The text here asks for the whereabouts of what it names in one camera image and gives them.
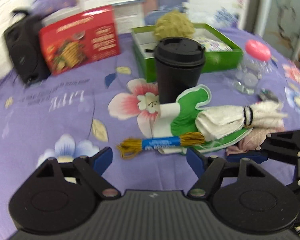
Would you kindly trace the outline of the white floral bedding package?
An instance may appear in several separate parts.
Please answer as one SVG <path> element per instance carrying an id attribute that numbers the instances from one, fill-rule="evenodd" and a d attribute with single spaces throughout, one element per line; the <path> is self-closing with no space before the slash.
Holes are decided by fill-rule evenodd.
<path id="1" fill-rule="evenodd" d="M 187 0 L 187 15 L 193 23 L 207 23 L 214 28 L 243 29 L 250 0 Z"/>

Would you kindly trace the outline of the pink knitted bow hat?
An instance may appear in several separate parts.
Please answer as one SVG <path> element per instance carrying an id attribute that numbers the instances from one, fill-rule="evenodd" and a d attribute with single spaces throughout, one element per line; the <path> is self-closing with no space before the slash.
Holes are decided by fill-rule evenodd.
<path id="1" fill-rule="evenodd" d="M 267 137 L 269 133 L 276 133 L 276 132 L 284 132 L 285 128 L 270 128 L 270 129 L 263 129 L 263 128 L 254 128 L 246 137 L 240 140 L 237 144 L 229 146 L 226 149 L 226 155 L 234 155 L 234 154 L 241 154 L 247 153 L 250 150 L 254 150 L 257 146 L 260 146 L 262 142 Z"/>

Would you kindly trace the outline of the green gift box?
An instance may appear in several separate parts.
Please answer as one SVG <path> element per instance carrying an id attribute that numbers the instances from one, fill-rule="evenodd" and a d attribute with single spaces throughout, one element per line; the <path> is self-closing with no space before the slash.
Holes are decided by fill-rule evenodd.
<path id="1" fill-rule="evenodd" d="M 132 29 L 133 50 L 139 74 L 147 82 L 157 79 L 154 50 L 167 57 L 173 65 L 190 66 L 204 60 L 203 73 L 234 69 L 243 58 L 243 50 L 223 33 L 205 23 L 195 23 L 192 39 L 173 37 L 159 42 L 154 37 L 154 25 Z"/>

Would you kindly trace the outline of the yellow thread skein blue label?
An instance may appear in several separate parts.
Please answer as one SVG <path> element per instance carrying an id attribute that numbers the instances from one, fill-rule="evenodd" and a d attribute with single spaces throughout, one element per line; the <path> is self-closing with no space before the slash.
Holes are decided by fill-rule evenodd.
<path id="1" fill-rule="evenodd" d="M 161 150 L 175 147 L 191 147 L 201 145 L 205 137 L 199 132 L 189 132 L 180 136 L 138 139 L 128 138 L 119 143 L 116 148 L 123 159 L 135 158 L 142 151 Z"/>

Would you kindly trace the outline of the white towel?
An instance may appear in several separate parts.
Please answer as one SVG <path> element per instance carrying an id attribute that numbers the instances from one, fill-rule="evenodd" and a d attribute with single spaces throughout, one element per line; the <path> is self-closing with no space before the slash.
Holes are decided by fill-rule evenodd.
<path id="1" fill-rule="evenodd" d="M 195 125 L 206 141 L 221 139 L 243 128 L 282 128 L 288 114 L 275 101 L 260 101 L 249 106 L 215 106 L 204 108 Z"/>

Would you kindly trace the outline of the black speaker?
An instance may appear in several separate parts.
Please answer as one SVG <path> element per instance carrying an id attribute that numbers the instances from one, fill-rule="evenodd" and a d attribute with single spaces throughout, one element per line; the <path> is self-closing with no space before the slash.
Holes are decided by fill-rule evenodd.
<path id="1" fill-rule="evenodd" d="M 47 79 L 51 72 L 42 55 L 39 31 L 42 18 L 25 9 L 14 9 L 12 16 L 23 17 L 10 25 L 3 33 L 13 68 L 26 85 Z"/>

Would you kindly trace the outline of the red cracker box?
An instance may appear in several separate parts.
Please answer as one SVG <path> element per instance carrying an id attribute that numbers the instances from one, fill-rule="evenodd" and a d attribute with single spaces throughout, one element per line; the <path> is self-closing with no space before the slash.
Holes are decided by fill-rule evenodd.
<path id="1" fill-rule="evenodd" d="M 40 49 L 52 75 L 120 54 L 113 7 L 86 10 L 39 31 Z"/>

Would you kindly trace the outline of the floral fabric pouch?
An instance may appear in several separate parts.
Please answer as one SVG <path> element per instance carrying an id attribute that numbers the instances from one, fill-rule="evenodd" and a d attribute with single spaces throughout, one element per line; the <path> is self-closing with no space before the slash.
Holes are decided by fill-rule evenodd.
<path id="1" fill-rule="evenodd" d="M 204 36 L 195 37 L 195 41 L 200 43 L 207 52 L 217 52 L 217 51 L 232 51 L 230 46 L 221 41 L 216 41 L 211 38 L 207 38 Z"/>

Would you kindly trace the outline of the black lidded coffee cup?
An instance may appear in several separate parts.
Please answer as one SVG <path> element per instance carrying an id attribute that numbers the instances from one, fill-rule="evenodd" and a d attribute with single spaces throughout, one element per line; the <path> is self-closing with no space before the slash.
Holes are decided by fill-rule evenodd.
<path id="1" fill-rule="evenodd" d="M 172 103 L 197 85 L 205 64 L 205 47 L 190 38 L 167 37 L 156 45 L 154 59 L 159 101 Z"/>

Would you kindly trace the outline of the purple floral bedsheet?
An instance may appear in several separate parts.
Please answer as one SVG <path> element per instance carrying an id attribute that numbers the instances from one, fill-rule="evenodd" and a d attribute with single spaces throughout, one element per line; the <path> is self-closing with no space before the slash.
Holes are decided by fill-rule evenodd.
<path id="1" fill-rule="evenodd" d="M 132 50 L 132 37 L 120 35 L 121 54 L 87 64 L 42 83 L 26 87 L 15 71 L 0 80 L 0 239 L 14 234 L 8 202 L 42 161 L 67 154 L 77 157 L 106 146 L 114 151 L 104 177 L 120 191 L 185 190 L 196 181 L 185 156 L 145 152 L 123 160 L 116 144 L 128 137 L 150 136 L 147 113 L 158 109 L 156 85 L 141 85 Z M 289 78 L 293 64 L 275 49 L 273 71 L 262 78 L 261 88 L 271 90 L 284 104 L 286 130 L 300 129 L 300 110 L 286 101 L 285 88 L 300 93 L 300 81 Z M 212 92 L 209 106 L 245 106 L 257 96 L 238 93 L 225 77 L 231 72 L 204 73 L 199 84 Z M 105 128 L 108 141 L 98 140 L 93 120 Z"/>

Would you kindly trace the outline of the glass jar pink lid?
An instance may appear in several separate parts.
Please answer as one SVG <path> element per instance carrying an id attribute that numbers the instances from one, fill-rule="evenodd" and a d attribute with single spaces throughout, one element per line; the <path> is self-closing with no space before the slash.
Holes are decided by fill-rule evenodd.
<path id="1" fill-rule="evenodd" d="M 265 44 L 249 39 L 243 60 L 234 75 L 234 88 L 243 94 L 254 94 L 263 75 L 270 72 L 270 59 L 271 51 Z"/>

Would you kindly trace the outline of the olive green bath pouf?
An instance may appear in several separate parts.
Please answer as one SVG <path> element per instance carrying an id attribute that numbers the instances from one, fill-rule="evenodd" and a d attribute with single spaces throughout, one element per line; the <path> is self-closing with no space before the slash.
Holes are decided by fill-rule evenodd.
<path id="1" fill-rule="evenodd" d="M 167 37 L 193 38 L 194 32 L 194 25 L 186 14 L 172 10 L 157 20 L 154 37 L 157 41 Z"/>

